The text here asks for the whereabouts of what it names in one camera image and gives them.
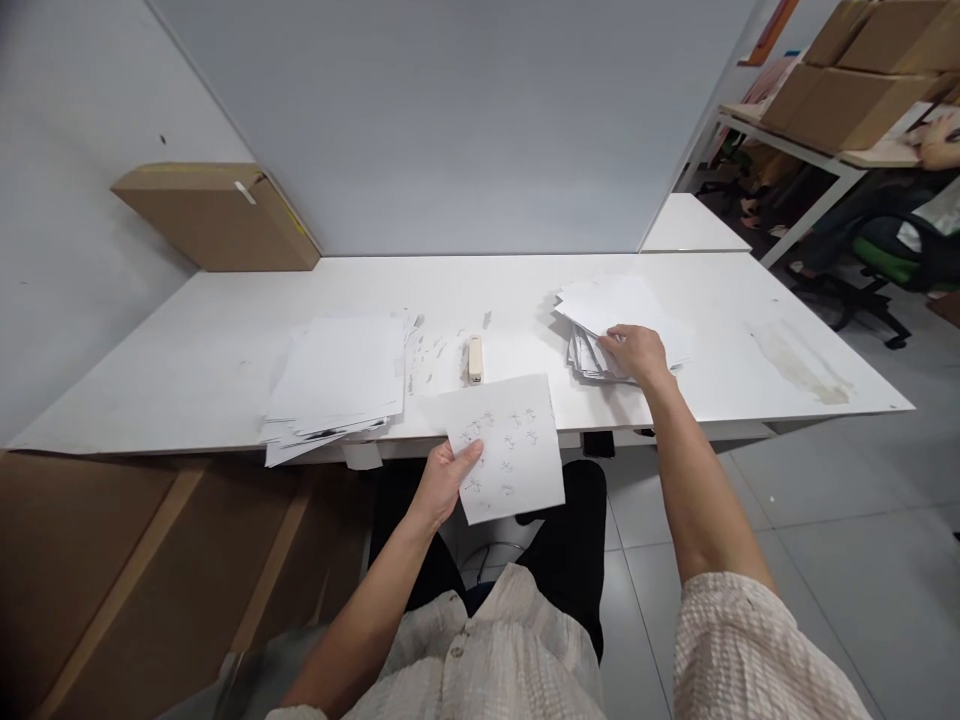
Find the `textured sleeve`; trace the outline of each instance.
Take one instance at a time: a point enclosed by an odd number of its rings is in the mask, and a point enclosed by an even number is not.
[[[309,705],[297,705],[292,708],[271,710],[267,713],[267,720],[327,720],[327,716]]]
[[[675,657],[678,720],[870,717],[780,599],[742,575],[705,573],[687,582]]]

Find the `hand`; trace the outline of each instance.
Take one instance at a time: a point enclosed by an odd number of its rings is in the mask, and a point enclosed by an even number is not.
[[[457,506],[460,483],[482,453],[482,440],[470,443],[460,457],[454,457],[449,440],[437,445],[427,456],[427,467],[407,515],[431,533],[439,530]]]
[[[642,389],[673,379],[667,367],[667,352],[656,331],[639,325],[616,325],[607,330],[607,337],[600,338],[599,342]]]
[[[950,134],[950,131],[953,130],[953,125],[953,114],[941,115],[929,125],[925,126],[923,144],[929,146],[946,142],[947,136]]]

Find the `white desk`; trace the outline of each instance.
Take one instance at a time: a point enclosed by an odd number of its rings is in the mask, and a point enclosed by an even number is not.
[[[770,147],[837,176],[833,185],[763,256],[760,262],[763,263],[764,267],[770,267],[783,257],[784,253],[793,247],[803,237],[803,234],[813,227],[813,224],[823,217],[827,210],[836,205],[869,170],[875,168],[911,168],[920,164],[920,158],[913,148],[891,141],[881,141],[869,150],[848,150],[836,156],[825,155],[818,150],[760,127],[758,105],[721,105],[714,118],[713,132],[705,132],[700,136],[700,141],[690,156],[687,169],[677,184],[681,190],[686,192],[693,189],[690,187],[693,184],[693,175],[700,163],[711,160],[711,158],[705,157],[705,154],[713,142],[717,130],[722,126],[733,128],[748,137],[755,138]]]
[[[817,419],[913,406],[747,253],[323,259],[309,273],[198,273],[11,444],[66,453],[257,446],[289,329],[331,311],[424,315],[406,407],[385,439],[441,437],[428,396],[462,387],[483,337],[485,380],[545,372],[559,430],[649,427],[632,386],[566,364],[554,291],[638,275],[696,330],[680,387],[701,422]]]
[[[641,253],[750,252],[750,246],[689,193],[672,193],[640,248]]]

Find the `white blouse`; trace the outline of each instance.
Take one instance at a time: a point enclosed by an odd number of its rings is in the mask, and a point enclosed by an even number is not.
[[[779,598],[742,575],[684,586],[674,669],[679,719],[869,718]],[[377,683],[345,717],[601,718],[600,667],[587,631],[508,565],[472,618],[452,591],[404,615]],[[267,718],[326,720],[307,706]]]

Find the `office chair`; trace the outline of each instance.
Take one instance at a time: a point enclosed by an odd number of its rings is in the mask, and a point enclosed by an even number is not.
[[[707,180],[700,185],[700,189],[693,194],[694,197],[699,198],[704,195],[722,193],[727,201],[721,210],[723,215],[729,215],[733,210],[734,203],[738,200],[750,197],[750,192],[745,190],[741,184],[741,180],[746,180],[750,177],[750,167],[753,165],[753,159],[740,149],[740,146],[746,139],[747,136],[743,133],[731,130],[727,133],[727,137],[720,146],[720,150],[717,152],[713,162],[710,163],[711,169],[719,165],[736,165],[736,177],[732,180]]]
[[[907,260],[881,250],[866,238],[860,229],[879,217],[892,217],[912,225],[920,236],[920,253],[916,260]],[[933,225],[909,212],[879,210],[858,218],[847,232],[853,236],[853,254],[864,267],[860,274],[873,278],[863,288],[840,278],[823,274],[814,279],[802,278],[791,272],[800,282],[791,290],[813,299],[839,300],[843,306],[840,319],[831,324],[833,330],[845,328],[859,311],[868,312],[893,330],[896,335],[884,344],[891,350],[906,347],[911,332],[889,310],[890,298],[878,291],[893,283],[908,292],[927,293],[931,290],[960,289],[960,231],[945,236]]]

